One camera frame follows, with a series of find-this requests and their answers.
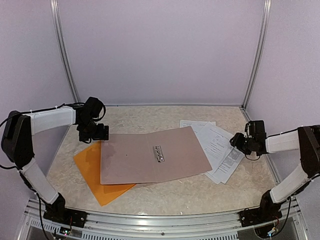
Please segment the white printed sheet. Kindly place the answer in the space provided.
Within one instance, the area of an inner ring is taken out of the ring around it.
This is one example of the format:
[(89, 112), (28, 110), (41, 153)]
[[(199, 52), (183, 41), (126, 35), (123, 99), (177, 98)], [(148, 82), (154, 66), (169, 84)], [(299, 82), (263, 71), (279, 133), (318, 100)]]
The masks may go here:
[(180, 120), (180, 128), (191, 127), (195, 134), (204, 133), (216, 127), (216, 122), (210, 121), (195, 121), (195, 120)]
[(233, 135), (211, 122), (207, 122), (195, 135), (212, 168), (207, 173), (213, 174), (232, 151), (230, 139)]

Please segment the pink-brown file folder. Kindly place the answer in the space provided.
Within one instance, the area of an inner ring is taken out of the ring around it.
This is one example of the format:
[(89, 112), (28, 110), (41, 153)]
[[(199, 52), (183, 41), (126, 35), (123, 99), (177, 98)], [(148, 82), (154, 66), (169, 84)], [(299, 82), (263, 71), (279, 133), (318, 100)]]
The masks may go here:
[[(161, 146), (164, 162), (155, 158)], [(212, 170), (196, 134), (189, 127), (144, 134), (111, 134), (101, 143), (102, 185), (154, 184)]]

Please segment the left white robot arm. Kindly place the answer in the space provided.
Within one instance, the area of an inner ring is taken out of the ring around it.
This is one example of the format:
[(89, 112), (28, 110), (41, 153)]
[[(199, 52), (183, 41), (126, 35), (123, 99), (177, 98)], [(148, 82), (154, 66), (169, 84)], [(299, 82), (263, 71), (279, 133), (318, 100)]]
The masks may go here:
[(13, 110), (0, 124), (4, 128), (0, 147), (12, 162), (12, 168), (44, 202), (47, 213), (61, 223), (70, 218), (70, 211), (64, 197), (39, 166), (36, 137), (54, 129), (75, 126), (81, 143), (107, 141), (109, 127), (101, 123), (105, 114), (105, 104), (91, 96), (85, 102), (63, 103), (37, 110)]

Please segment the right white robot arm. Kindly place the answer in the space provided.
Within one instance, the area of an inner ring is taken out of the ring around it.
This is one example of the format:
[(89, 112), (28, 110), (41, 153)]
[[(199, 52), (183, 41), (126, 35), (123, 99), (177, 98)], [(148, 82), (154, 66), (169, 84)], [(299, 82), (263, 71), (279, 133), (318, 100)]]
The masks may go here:
[(264, 155), (293, 157), (289, 173), (278, 185), (263, 194), (256, 218), (266, 222), (288, 198), (302, 192), (320, 175), (320, 126), (305, 125), (295, 129), (267, 135), (263, 120), (249, 121), (245, 134), (237, 132), (230, 140), (232, 147), (244, 155), (256, 154), (256, 160)]

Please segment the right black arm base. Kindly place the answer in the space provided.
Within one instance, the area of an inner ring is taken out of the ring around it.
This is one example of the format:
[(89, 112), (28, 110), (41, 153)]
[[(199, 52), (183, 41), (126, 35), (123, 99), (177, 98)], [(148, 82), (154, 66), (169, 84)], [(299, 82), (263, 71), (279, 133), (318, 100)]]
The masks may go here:
[(281, 213), (281, 206), (282, 202), (273, 202), (270, 190), (268, 190), (262, 195), (259, 207), (245, 208), (238, 213), (241, 226), (249, 227), (280, 219), (283, 216)]

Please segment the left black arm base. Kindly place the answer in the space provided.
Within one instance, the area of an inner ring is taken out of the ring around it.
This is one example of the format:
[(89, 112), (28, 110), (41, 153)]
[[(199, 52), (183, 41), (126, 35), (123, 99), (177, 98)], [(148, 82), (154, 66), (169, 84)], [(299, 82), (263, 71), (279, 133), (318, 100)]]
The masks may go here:
[(66, 207), (65, 198), (58, 193), (57, 199), (51, 204), (44, 202), (45, 212), (43, 217), (56, 223), (71, 227), (84, 228), (88, 213), (82, 210)]

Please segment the orange folder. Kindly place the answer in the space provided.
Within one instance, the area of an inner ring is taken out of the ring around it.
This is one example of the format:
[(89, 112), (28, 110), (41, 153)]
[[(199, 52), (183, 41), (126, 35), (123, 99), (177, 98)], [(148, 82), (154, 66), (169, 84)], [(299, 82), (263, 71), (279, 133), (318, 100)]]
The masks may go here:
[(85, 148), (74, 157), (74, 162), (100, 206), (111, 203), (135, 184), (101, 184), (101, 143)]

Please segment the metal folder clip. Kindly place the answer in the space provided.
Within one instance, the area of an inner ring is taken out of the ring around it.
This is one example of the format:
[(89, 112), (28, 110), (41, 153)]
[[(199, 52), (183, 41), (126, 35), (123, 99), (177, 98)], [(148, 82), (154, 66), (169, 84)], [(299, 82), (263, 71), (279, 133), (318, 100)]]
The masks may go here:
[(154, 145), (152, 148), (153, 148), (154, 156), (155, 156), (155, 159), (157, 160), (157, 162), (163, 163), (165, 161), (165, 157), (164, 157), (161, 146)]

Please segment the white printed sheet dense text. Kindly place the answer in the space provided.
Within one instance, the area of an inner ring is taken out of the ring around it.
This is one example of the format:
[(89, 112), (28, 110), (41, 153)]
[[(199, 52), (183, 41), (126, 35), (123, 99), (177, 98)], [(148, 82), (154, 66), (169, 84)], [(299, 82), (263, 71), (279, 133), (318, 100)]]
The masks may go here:
[(245, 155), (242, 152), (233, 148), (216, 171), (206, 172), (204, 175), (217, 185), (220, 183), (226, 184), (244, 157)]

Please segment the white printed sheet back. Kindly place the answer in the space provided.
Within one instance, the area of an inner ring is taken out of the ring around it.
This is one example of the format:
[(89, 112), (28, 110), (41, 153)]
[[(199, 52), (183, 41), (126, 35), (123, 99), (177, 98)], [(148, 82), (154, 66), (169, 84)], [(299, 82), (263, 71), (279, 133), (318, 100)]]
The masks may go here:
[(191, 127), (195, 134), (204, 133), (216, 127), (216, 122), (210, 121), (195, 121), (195, 120), (180, 120), (180, 128)]

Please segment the left aluminium frame post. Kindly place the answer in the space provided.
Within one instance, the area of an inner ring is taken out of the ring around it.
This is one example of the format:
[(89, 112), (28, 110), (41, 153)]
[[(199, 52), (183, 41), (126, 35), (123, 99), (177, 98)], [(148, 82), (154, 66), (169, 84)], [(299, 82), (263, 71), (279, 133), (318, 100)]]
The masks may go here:
[(60, 57), (62, 61), (62, 66), (65, 71), (66, 80), (72, 95), (72, 99), (74, 102), (80, 102), (79, 93), (73, 78), (70, 61), (68, 58), (67, 48), (64, 41), (62, 22), (60, 18), (59, 2), (57, 0), (50, 0), (50, 8), (51, 8), (51, 13), (53, 18), (55, 34), (57, 38), (57, 44), (58, 44)]

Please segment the aluminium frame post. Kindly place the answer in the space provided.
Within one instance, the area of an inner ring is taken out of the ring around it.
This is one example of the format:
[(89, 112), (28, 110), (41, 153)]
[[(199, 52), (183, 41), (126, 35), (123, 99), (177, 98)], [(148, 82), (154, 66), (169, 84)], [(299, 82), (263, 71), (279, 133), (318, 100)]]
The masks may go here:
[(249, 106), (249, 102), (254, 90), (254, 85), (257, 79), (261, 59), (263, 56), (263, 50), (265, 45), (265, 39), (268, 32), (268, 25), (269, 25), (269, 19), (270, 19), (270, 13), (271, 13), (271, 7), (272, 7), (272, 0), (265, 0), (263, 2), (263, 11), (262, 11), (262, 18), (261, 18), (261, 24), (260, 24), (260, 30), (258, 35), (258, 42), (257, 47), (255, 50), (254, 60), (252, 69), (249, 76), (249, 82), (246, 88), (246, 92), (244, 95), (244, 99), (242, 102), (242, 109), (244, 111), (247, 110)]
[(66, 80), (72, 95), (72, 99), (74, 102), (80, 102), (79, 93), (73, 78), (70, 61), (68, 58), (67, 48), (64, 41), (62, 22), (60, 18), (59, 2), (57, 0), (50, 0), (50, 8), (51, 8), (51, 13), (53, 18), (55, 34), (57, 38), (57, 44), (58, 44), (60, 57), (62, 61), (62, 66), (65, 71)]

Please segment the right aluminium frame post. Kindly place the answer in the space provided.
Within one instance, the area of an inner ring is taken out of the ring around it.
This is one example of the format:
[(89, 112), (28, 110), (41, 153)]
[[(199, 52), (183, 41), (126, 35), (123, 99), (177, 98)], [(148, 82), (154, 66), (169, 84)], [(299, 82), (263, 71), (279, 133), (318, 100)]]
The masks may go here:
[(246, 92), (244, 95), (244, 99), (242, 102), (242, 109), (244, 111), (247, 110), (249, 106), (249, 102), (254, 90), (254, 85), (257, 79), (261, 59), (263, 56), (263, 50), (265, 45), (265, 39), (268, 32), (268, 25), (269, 25), (269, 19), (270, 19), (270, 13), (271, 13), (271, 7), (272, 7), (272, 0), (265, 0), (263, 2), (263, 11), (262, 11), (262, 18), (261, 18), (261, 24), (260, 24), (260, 30), (258, 35), (258, 42), (257, 47), (255, 50), (254, 60), (252, 69), (249, 76), (249, 82), (246, 88)]

